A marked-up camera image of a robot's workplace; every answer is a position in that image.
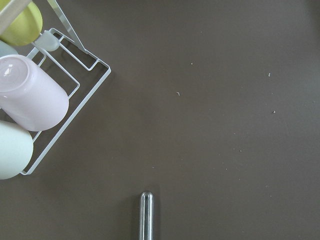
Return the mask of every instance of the white wire rack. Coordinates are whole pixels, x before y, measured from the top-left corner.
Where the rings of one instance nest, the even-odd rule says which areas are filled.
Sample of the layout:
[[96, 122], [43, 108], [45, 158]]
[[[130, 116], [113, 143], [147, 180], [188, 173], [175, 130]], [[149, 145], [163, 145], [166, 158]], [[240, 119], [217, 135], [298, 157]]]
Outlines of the white wire rack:
[[[104, 80], [107, 78], [107, 76], [111, 73], [111, 68], [109, 67], [108, 64], [106, 64], [104, 61], [102, 61], [100, 58], [98, 58], [97, 56], [95, 56], [93, 53], [91, 53], [90, 51], [86, 50], [83, 46], [83, 44], [81, 43], [79, 37], [77, 36], [76, 32], [74, 31], [73, 27], [71, 26], [70, 22], [68, 21], [67, 17], [65, 16], [65, 14], [63, 13], [62, 9], [60, 8], [60, 6], [58, 5], [56, 0], [47, 0], [49, 5], [51, 6], [51, 8], [54, 10], [54, 12], [56, 13], [56, 15], [58, 16], [58, 18], [60, 19], [60, 21], [62, 22], [62, 24], [64, 25], [64, 27], [66, 28], [67, 32], [69, 33], [69, 35], [71, 36], [71, 38], [69, 38], [68, 36], [66, 36], [65, 34], [61, 33], [60, 31], [58, 31], [55, 28], [51, 28], [49, 30], [50, 33], [55, 34], [55, 36], [58, 34], [60, 37], [58, 37], [59, 39], [59, 47], [66, 52], [68, 55], [70, 55], [74, 60], [76, 60], [86, 71], [91, 71], [95, 68], [95, 66], [97, 64], [101, 64], [103, 66], [105, 66], [105, 72], [102, 74], [102, 76], [97, 79], [97, 82], [95, 83], [95, 85], [90, 89], [89, 93], [83, 97], [80, 100], [80, 104], [75, 108], [75, 110], [70, 114], [70, 116], [65, 120], [65, 122], [63, 123], [63, 125], [60, 127], [60, 129], [56, 132], [56, 134], [54, 135], [54, 137], [52, 137], [52, 139], [49, 141], [48, 145], [44, 148], [44, 150], [40, 153], [40, 155], [37, 157], [37, 159], [32, 163], [31, 166], [28, 167], [28, 169], [24, 169], [21, 174], [22, 175], [30, 175], [35, 169], [36, 167], [39, 165], [39, 163], [42, 161], [42, 159], [45, 157], [45, 155], [48, 153], [48, 151], [50, 150], [50, 148], [54, 145], [54, 143], [58, 140], [58, 138], [60, 137], [60, 135], [65, 131], [65, 129], [67, 128], [67, 126], [71, 123], [71, 121], [75, 118], [75, 116], [78, 114], [78, 112], [82, 109], [82, 107], [86, 104], [86, 102], [90, 99], [90, 97], [95, 93], [95, 91], [100, 87], [100, 85], [104, 82]], [[92, 57], [93, 59], [95, 59], [95, 62], [91, 65], [91, 66], [86, 66], [78, 57], [76, 57], [70, 50], [67, 49], [67, 47], [65, 47], [62, 44], [62, 40], [67, 40], [69, 43], [75, 45], [79, 50], [81, 50], [82, 52], [84, 52], [85, 54], [89, 55], [90, 57]], [[39, 66], [41, 66], [46, 58], [48, 57], [50, 60], [52, 60], [53, 63], [55, 63], [74, 83], [76, 83], [76, 87], [72, 90], [72, 92], [68, 95], [68, 98], [70, 99], [75, 93], [76, 91], [81, 87], [79, 81], [72, 76], [72, 74], [66, 70], [65, 67], [63, 67], [48, 51], [46, 51], [45, 49], [36, 46], [34, 43], [34, 48], [31, 50], [31, 52], [27, 55], [27, 57], [29, 59], [34, 59], [36, 55], [38, 55], [39, 53], [43, 55], [41, 61], [39, 62]], [[38, 137], [44, 134], [43, 132], [39, 131], [34, 137], [33, 137], [33, 142], [36, 145], [37, 144], [37, 139]]]

